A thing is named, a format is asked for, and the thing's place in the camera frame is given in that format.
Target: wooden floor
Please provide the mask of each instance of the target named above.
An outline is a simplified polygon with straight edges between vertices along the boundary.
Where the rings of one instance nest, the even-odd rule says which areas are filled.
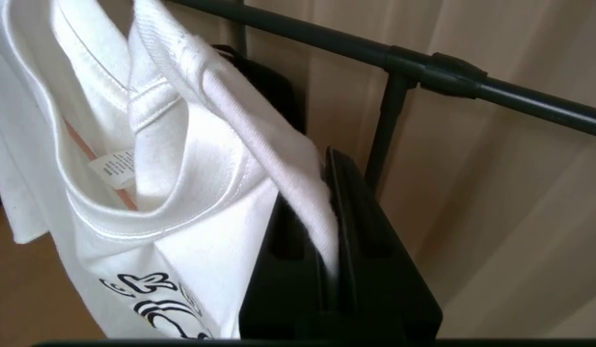
[[[68,280],[51,236],[16,245],[0,207],[0,347],[103,337]]]

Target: curtain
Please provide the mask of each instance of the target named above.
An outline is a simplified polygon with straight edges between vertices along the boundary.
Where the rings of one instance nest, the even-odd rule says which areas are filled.
[[[596,107],[596,0],[245,0]],[[203,14],[288,77],[308,134],[363,170],[386,73]],[[481,100],[408,95],[378,198],[444,311],[439,337],[596,337],[596,138]]]

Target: vertical support pole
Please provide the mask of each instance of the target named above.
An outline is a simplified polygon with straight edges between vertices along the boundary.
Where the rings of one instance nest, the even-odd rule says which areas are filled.
[[[380,106],[380,116],[373,138],[373,145],[366,164],[365,182],[373,191],[382,175],[386,155],[393,139],[396,120],[403,109],[403,102],[407,91],[416,86],[400,73],[390,73],[384,90],[384,97]]]

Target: white t-shirt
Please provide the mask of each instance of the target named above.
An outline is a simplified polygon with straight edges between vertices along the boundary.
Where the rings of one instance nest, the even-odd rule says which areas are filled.
[[[51,231],[109,337],[239,337],[279,192],[336,275],[312,142],[193,34],[160,1],[135,1],[126,38],[93,0],[0,0],[0,177],[25,194],[0,189],[39,211],[9,214],[15,239]],[[137,211],[66,122],[96,156],[134,150]]]

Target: care label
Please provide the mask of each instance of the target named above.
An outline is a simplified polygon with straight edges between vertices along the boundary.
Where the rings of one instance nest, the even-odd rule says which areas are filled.
[[[88,165],[114,189],[124,189],[135,183],[133,149],[103,155]]]

